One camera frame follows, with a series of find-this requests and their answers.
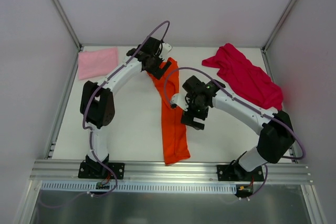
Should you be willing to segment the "orange t shirt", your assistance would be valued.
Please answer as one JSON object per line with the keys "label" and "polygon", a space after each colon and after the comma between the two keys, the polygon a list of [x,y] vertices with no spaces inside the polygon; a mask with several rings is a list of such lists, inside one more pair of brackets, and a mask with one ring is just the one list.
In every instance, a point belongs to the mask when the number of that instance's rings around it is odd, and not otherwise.
{"label": "orange t shirt", "polygon": [[190,158],[186,126],[181,123],[182,109],[173,109],[169,104],[172,95],[179,93],[180,89],[179,72],[176,71],[171,76],[168,76],[171,71],[178,68],[178,63],[171,57],[168,60],[171,65],[161,79],[158,80],[150,75],[161,97],[163,157],[167,166]]}

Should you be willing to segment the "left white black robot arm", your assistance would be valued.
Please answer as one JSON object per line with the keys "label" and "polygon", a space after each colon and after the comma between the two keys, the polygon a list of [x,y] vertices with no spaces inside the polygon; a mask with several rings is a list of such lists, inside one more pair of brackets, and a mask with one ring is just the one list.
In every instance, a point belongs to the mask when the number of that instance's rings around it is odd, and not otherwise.
{"label": "left white black robot arm", "polygon": [[144,71],[160,80],[172,64],[167,58],[171,50],[170,44],[149,37],[130,49],[116,69],[103,79],[87,81],[83,85],[80,113],[83,115],[82,127],[89,131],[86,160],[93,162],[89,170],[94,177],[103,178],[108,172],[108,137],[104,128],[115,116],[114,96],[129,80]]}

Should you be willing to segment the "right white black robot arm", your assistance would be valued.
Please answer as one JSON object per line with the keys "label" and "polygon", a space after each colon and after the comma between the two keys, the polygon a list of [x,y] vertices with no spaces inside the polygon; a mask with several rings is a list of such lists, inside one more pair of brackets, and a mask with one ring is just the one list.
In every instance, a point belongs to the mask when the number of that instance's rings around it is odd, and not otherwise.
{"label": "right white black robot arm", "polygon": [[277,164],[295,142],[290,116],[283,110],[265,110],[217,80],[205,83],[191,76],[182,88],[185,94],[177,93],[171,98],[182,109],[181,123],[203,130],[204,123],[195,119],[204,121],[209,109],[214,108],[230,114],[258,135],[257,145],[239,157],[233,167],[237,180],[246,180],[252,170],[263,164]]}

